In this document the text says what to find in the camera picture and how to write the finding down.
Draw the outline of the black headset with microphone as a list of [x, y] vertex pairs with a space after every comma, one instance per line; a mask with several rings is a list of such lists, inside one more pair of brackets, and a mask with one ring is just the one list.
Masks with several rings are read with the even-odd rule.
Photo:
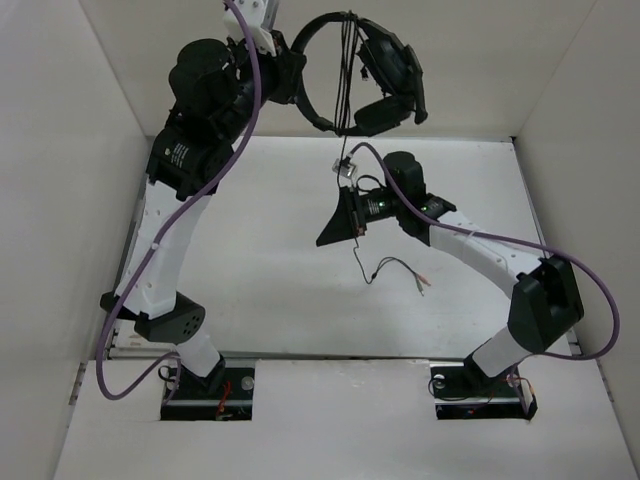
[[[306, 24], [293, 41], [290, 50], [302, 55], [305, 48], [325, 25], [341, 25], [341, 64], [334, 118], [320, 116], [312, 106], [302, 77], [293, 102], [300, 113], [318, 130], [339, 137], [373, 137], [399, 126], [409, 116], [419, 125], [428, 118], [423, 70], [410, 45], [377, 23], [353, 12], [330, 12]], [[354, 61], [363, 67], [363, 79], [372, 78], [383, 98], [354, 112], [351, 109]]]

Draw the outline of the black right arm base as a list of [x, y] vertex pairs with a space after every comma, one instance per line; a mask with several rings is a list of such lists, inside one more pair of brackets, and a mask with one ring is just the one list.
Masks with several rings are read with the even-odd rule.
[[428, 391], [438, 420], [531, 421], [538, 400], [530, 380], [517, 368], [501, 374], [487, 386], [474, 387], [463, 375], [463, 366], [436, 363], [430, 367]]

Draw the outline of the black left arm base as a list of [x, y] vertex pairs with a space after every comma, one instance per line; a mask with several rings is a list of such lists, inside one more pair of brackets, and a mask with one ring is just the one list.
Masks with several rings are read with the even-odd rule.
[[254, 361], [229, 359], [218, 388], [208, 392], [198, 379], [183, 369], [174, 394], [177, 369], [164, 366], [158, 376], [164, 382], [161, 421], [250, 421], [255, 386]]

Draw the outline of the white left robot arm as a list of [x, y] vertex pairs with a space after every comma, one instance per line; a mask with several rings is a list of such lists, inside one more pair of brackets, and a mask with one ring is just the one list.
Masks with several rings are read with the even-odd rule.
[[169, 73], [174, 105], [156, 136], [146, 167], [144, 210], [132, 255], [119, 285], [100, 299], [107, 319], [104, 347], [119, 320], [133, 322], [144, 339], [173, 346], [177, 366], [201, 396], [223, 387], [225, 359], [202, 327], [205, 309], [177, 289], [195, 227], [219, 183], [239, 160], [268, 102], [303, 105], [308, 34], [275, 48], [257, 41], [196, 40], [179, 52]]

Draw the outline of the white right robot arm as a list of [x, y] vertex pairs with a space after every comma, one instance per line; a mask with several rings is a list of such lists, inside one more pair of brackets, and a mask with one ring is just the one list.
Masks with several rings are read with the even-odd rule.
[[357, 198], [366, 222], [393, 217], [424, 245], [461, 261], [497, 286], [509, 299], [505, 327], [464, 360], [463, 381], [477, 394], [526, 358], [544, 355], [584, 316], [570, 261], [540, 257], [534, 245], [501, 240], [469, 220], [451, 202], [426, 189], [414, 155], [392, 152], [381, 160], [385, 185]]

